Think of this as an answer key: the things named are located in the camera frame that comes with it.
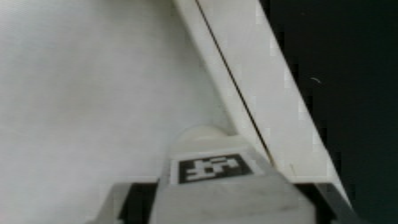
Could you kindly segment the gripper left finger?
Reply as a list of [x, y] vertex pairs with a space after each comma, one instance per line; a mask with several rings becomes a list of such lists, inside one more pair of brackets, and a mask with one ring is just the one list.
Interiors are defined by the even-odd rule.
[[156, 182], [117, 183], [87, 224], [149, 224], [156, 188]]

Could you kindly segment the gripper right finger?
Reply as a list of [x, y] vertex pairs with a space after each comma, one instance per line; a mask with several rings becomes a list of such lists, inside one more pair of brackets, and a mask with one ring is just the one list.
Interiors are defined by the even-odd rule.
[[314, 205], [316, 224], [364, 224], [332, 183], [296, 183]]

